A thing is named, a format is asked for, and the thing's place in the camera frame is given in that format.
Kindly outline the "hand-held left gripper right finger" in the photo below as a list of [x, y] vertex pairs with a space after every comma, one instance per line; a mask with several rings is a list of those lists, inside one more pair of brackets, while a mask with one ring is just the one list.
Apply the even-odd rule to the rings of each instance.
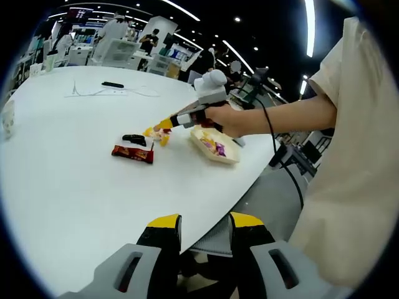
[[263, 222], [229, 213], [230, 247], [240, 298], [349, 298], [352, 290], [319, 275], [316, 264], [287, 242], [273, 242]]

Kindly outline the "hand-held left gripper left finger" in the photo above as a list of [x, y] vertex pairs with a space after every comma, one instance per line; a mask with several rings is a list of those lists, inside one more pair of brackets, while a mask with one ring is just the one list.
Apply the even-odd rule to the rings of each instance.
[[181, 216], [151, 221], [136, 244], [126, 244], [94, 270], [79, 292], [60, 298], [176, 298]]

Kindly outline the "person's right hand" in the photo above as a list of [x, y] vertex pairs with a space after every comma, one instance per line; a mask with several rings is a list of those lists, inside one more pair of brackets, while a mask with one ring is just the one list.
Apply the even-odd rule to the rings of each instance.
[[250, 134], [248, 118], [244, 111], [235, 110], [230, 105], [208, 107], [204, 110], [204, 118], [198, 122], [206, 128], [222, 127], [222, 132], [232, 138]]

